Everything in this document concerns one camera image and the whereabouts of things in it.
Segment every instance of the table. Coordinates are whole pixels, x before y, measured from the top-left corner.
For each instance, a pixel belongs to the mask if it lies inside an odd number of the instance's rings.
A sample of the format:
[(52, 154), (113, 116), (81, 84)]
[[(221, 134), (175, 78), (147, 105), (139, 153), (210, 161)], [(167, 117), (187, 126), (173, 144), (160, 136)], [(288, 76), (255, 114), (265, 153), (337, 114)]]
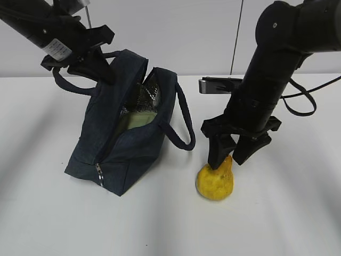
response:
[[(336, 76), (294, 78), (312, 88)], [(49, 77), (0, 78), (0, 255), (341, 255), (341, 83), (314, 93), (312, 117), (293, 116), (280, 102), (274, 114), (283, 124), (272, 143), (235, 163), (233, 194), (210, 202), (194, 186), (208, 155), (200, 127), (229, 96), (199, 94), (199, 78), (179, 77), (195, 150), (165, 140), (162, 158), (123, 197), (63, 173), (88, 97)], [(305, 98), (290, 104), (311, 108)], [(172, 125), (189, 139), (177, 104)]]

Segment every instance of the dark blue bag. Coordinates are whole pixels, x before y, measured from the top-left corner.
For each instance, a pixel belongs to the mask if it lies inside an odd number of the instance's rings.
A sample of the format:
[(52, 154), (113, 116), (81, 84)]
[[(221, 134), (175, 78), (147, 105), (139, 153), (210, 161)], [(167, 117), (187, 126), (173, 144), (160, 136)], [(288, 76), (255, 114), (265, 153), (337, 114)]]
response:
[[(159, 157), (165, 135), (184, 150), (192, 150), (196, 138), (175, 73), (154, 68), (144, 81), (147, 59), (129, 50), (106, 56), (115, 56), (111, 63), (115, 84), (98, 82), (95, 88), (81, 89), (62, 78), (58, 69), (53, 74), (61, 88), (91, 95), (82, 134), (65, 173), (121, 196)], [(190, 133), (188, 145), (169, 124), (176, 95)]]

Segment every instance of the fabric strap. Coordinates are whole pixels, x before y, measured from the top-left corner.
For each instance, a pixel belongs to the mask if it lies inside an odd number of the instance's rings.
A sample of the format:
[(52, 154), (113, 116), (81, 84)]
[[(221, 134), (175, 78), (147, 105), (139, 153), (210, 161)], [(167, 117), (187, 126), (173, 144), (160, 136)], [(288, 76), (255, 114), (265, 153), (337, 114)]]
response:
[[(103, 56), (106, 59), (109, 59), (109, 58), (115, 58), (119, 56), (119, 54), (120, 54), (120, 51), (116, 51), (116, 52), (104, 53)], [(99, 87), (94, 87), (94, 88), (89, 88), (89, 89), (79, 88), (71, 84), (69, 81), (67, 81), (64, 77), (60, 75), (59, 72), (60, 72), (60, 68), (53, 68), (52, 74), (53, 74), (55, 83), (63, 90), (77, 93), (77, 94), (93, 96), (93, 97), (97, 97), (99, 95), (99, 92), (100, 92)]]
[(186, 97), (185, 97), (185, 95), (184, 95), (184, 93), (183, 93), (183, 91), (182, 91), (182, 89), (178, 83), (175, 84), (175, 91), (177, 93), (177, 98), (179, 100), (181, 112), (182, 112), (183, 118), (185, 120), (186, 127), (190, 133), (190, 143), (186, 144), (182, 139), (180, 139), (180, 137), (176, 134), (176, 132), (174, 131), (174, 129), (171, 127), (171, 125), (168, 122), (162, 120), (160, 122), (159, 126), (161, 127), (161, 129), (163, 130), (165, 135), (169, 138), (169, 140), (176, 147), (178, 147), (179, 149), (191, 151), (191, 150), (193, 150), (193, 148), (196, 145), (196, 136), (195, 136), (195, 133), (193, 130), (190, 111), (188, 109)]

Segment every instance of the white label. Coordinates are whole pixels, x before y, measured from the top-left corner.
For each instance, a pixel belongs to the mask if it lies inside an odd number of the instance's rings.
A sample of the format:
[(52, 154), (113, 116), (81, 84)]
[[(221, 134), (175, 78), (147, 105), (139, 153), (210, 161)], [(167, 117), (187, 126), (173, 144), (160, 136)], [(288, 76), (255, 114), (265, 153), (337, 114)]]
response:
[(63, 61), (72, 54), (72, 50), (56, 38), (44, 47), (43, 50), (56, 61)]

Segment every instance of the metal bracket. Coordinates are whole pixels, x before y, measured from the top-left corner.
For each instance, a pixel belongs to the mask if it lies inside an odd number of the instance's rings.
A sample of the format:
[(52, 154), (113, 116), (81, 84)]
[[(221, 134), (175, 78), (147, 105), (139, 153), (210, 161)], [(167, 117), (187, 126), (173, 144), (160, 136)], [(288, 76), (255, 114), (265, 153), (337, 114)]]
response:
[(242, 82), (238, 78), (203, 77), (199, 80), (199, 92), (201, 94), (230, 94)]

